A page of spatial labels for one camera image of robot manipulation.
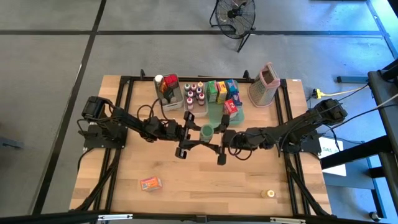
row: green box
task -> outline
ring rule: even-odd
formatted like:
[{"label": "green box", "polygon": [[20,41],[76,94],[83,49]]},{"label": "green box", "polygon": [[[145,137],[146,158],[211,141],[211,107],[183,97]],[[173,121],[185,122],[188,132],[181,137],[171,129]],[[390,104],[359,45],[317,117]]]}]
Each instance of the green box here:
[{"label": "green box", "polygon": [[216,81],[208,81],[206,84],[206,95],[209,103],[214,103],[217,99],[217,86]]}]

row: white cable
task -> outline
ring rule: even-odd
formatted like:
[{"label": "white cable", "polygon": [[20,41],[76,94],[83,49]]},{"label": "white cable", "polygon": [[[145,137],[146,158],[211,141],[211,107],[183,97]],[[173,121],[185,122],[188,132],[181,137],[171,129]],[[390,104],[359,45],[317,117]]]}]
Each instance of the white cable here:
[{"label": "white cable", "polygon": [[395,97],[397,97],[397,96],[398,96],[398,93],[395,94],[393,97],[389,98],[388,100],[386,100],[385,102],[379,104],[377,107],[375,107],[375,109],[381,107],[382,105],[385,105],[386,103],[390,102],[391,100],[393,100],[393,99],[394,99]]}]

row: green tray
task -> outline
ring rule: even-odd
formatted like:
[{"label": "green tray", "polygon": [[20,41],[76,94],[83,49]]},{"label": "green tray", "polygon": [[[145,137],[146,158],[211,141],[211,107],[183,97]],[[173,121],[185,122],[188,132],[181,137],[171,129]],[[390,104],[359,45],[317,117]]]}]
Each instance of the green tray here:
[{"label": "green tray", "polygon": [[[237,81],[235,81],[236,86],[238,87],[239,91],[239,85]],[[213,127],[217,127],[221,123],[221,118],[223,117],[223,110],[224,110],[224,104],[217,104],[217,103],[209,103],[207,96],[206,96],[206,102],[208,105],[208,116],[210,120],[210,124]],[[244,114],[243,114],[243,106],[238,108],[238,114],[231,120],[229,121],[229,125],[239,125],[243,122],[244,120]]]}]

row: red box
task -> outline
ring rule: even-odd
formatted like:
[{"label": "red box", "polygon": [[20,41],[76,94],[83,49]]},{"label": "red box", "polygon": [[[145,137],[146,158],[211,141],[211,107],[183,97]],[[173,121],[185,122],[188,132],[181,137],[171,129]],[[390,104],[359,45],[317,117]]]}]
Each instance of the red box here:
[{"label": "red box", "polygon": [[164,77],[164,81],[169,88],[176,88],[178,87],[178,78],[176,74],[168,75]]},{"label": "red box", "polygon": [[226,100],[224,102],[224,114],[228,114],[229,119],[234,118],[238,114],[238,109],[236,108],[232,99]]}]

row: yellow box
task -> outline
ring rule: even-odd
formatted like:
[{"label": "yellow box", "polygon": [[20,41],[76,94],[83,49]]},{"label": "yellow box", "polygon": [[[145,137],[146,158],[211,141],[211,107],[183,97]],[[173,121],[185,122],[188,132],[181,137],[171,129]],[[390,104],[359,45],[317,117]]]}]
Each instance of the yellow box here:
[{"label": "yellow box", "polygon": [[228,93],[228,90],[226,89],[226,85],[225,85],[224,81],[217,83],[217,90],[218,90],[217,103],[222,104],[222,103],[224,103],[224,101],[226,99],[226,95]]},{"label": "yellow box", "polygon": [[148,179],[140,180],[141,190],[153,191],[162,188],[162,182],[157,177],[149,177]]}]

